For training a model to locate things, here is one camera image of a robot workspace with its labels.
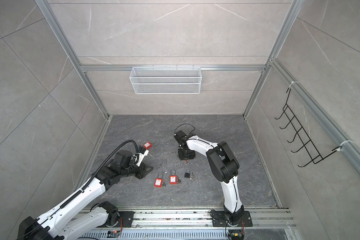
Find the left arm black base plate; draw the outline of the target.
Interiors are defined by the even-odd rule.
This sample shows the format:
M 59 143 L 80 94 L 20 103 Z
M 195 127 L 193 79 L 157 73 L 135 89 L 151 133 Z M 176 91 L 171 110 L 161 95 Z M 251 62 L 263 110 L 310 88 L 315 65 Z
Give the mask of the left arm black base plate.
M 132 222 L 134 220 L 133 211 L 121 211 L 119 212 L 119 217 L 123 219 L 123 228 L 131 228 Z

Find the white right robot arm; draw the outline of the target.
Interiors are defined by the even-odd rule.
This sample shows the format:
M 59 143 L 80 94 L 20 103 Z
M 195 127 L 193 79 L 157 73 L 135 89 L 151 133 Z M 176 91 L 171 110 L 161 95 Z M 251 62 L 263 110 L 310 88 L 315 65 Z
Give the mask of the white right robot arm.
M 178 142 L 180 160 L 192 160 L 196 152 L 208 159 L 214 177 L 221 183 L 224 194 L 224 211 L 230 225 L 236 225 L 245 213 L 238 189 L 240 164 L 226 142 L 210 142 L 183 131 L 174 133 Z

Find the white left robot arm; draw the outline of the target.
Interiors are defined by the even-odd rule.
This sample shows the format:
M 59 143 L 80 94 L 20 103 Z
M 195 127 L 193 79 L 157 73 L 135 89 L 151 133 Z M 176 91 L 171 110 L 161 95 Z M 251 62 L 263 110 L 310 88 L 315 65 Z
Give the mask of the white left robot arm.
M 123 150 L 132 143 L 135 152 Z M 88 231 L 101 226 L 123 225 L 118 208 L 108 201 L 95 204 L 89 213 L 75 216 L 98 196 L 117 184 L 121 178 L 144 178 L 153 167 L 143 163 L 150 143 L 137 145 L 133 140 L 120 144 L 78 190 L 37 218 L 27 217 L 19 225 L 19 240 L 76 240 Z

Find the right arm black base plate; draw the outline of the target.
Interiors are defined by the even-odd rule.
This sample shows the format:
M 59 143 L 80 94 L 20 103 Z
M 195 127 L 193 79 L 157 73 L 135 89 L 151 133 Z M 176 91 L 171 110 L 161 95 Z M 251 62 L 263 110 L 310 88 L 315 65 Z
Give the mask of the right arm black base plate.
M 230 226 L 239 226 L 239 227 L 252 227 L 252 217 L 250 212 L 239 210 L 234 214 L 230 214 L 225 211 L 216 211 L 211 210 L 210 216 L 212 218 L 213 227 L 225 227 L 227 225 Z

